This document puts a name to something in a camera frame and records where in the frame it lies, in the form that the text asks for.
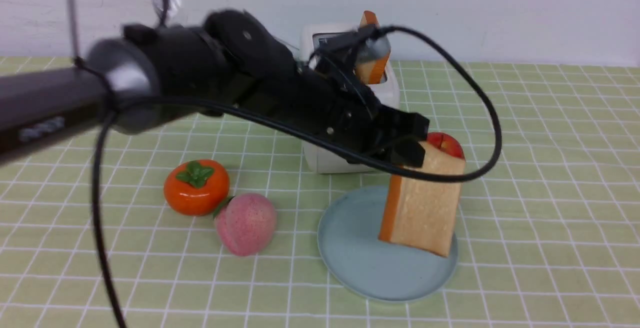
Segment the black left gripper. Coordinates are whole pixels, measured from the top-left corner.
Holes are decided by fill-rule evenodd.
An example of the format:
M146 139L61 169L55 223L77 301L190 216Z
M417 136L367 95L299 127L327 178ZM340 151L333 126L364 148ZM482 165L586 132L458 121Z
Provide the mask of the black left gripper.
M279 129L347 161L380 157L394 166L422 167L430 120L383 105L354 76L328 75L296 63L279 67Z

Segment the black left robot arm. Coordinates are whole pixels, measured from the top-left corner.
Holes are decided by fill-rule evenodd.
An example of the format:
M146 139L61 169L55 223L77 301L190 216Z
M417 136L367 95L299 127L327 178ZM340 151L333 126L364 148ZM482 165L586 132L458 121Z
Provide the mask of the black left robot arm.
M324 148L350 164L366 158L420 167L429 120L382 104L343 66L300 66L246 11L212 13L203 26L131 24L96 43L80 67L1 78L1 162L100 125L141 134L190 114L224 114Z

